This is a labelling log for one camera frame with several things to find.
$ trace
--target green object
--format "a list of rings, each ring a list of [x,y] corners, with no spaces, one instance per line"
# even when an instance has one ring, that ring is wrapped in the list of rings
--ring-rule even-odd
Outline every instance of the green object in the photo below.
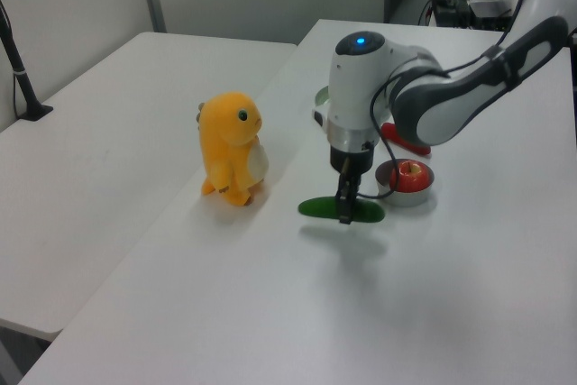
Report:
[[[328,95],[328,86],[325,86],[316,93],[315,105],[320,106],[320,105],[326,104],[326,103],[328,103],[329,99],[330,98]]]
[[[315,216],[317,218],[330,218],[338,220],[334,197],[311,198],[298,205],[298,212],[302,215]],[[359,223],[378,223],[385,217],[382,207],[369,200],[357,199],[354,203],[353,221]]]

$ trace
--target equipment in background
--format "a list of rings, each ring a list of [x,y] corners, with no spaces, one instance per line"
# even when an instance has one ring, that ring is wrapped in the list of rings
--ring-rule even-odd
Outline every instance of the equipment in background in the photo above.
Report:
[[[20,58],[20,53],[16,49],[16,44],[14,43],[14,38],[12,36],[12,26],[10,24],[10,19],[8,18],[8,13],[6,12],[4,5],[0,1],[0,39],[8,55],[8,59],[12,65],[14,76],[18,80],[20,89],[26,100],[26,113],[23,115],[16,115],[20,119],[26,121],[38,121],[42,119],[45,115],[52,111],[52,107],[47,105],[42,105],[38,101],[36,94],[34,94],[34,89],[32,89],[32,84],[28,79],[28,74]]]
[[[501,0],[432,0],[432,8],[440,27],[503,31],[512,15],[510,5]]]

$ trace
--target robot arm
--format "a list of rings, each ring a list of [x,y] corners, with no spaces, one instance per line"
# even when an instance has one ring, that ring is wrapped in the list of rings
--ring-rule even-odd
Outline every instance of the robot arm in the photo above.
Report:
[[[340,173],[335,195],[349,224],[361,174],[371,168],[378,124],[392,114],[398,133],[416,145],[453,138],[488,105],[545,65],[577,27],[577,0],[523,0],[507,38],[458,75],[443,71],[426,49],[406,47],[374,32],[357,32],[336,46],[328,93],[326,133],[331,165]]]
[[[400,78],[389,97],[398,133],[414,144],[453,138],[471,119],[545,65],[577,28],[577,0],[523,0],[507,38],[454,78]]]

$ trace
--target red object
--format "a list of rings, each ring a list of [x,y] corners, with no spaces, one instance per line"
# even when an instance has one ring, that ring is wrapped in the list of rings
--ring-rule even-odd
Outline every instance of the red object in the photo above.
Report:
[[[416,193],[427,188],[431,184],[429,170],[426,165],[419,161],[405,160],[398,164],[397,191],[399,193]],[[390,173],[389,187],[393,189],[397,181],[397,172]]]
[[[416,146],[407,142],[405,139],[402,139],[397,133],[397,127],[395,124],[385,123],[380,130],[382,131],[382,135],[385,136],[385,139],[390,140],[417,155],[428,155],[431,153],[430,146]]]

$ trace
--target plush toy foot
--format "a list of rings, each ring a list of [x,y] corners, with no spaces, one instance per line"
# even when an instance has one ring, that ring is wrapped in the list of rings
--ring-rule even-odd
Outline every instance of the plush toy foot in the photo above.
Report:
[[[224,198],[231,205],[235,206],[248,206],[252,203],[251,193],[248,191],[242,191],[239,193],[224,193]]]
[[[205,182],[202,184],[200,192],[202,193],[203,196],[206,196],[207,194],[210,194],[213,191],[215,191],[215,187],[213,186],[213,184],[210,183],[210,180],[206,178]]]

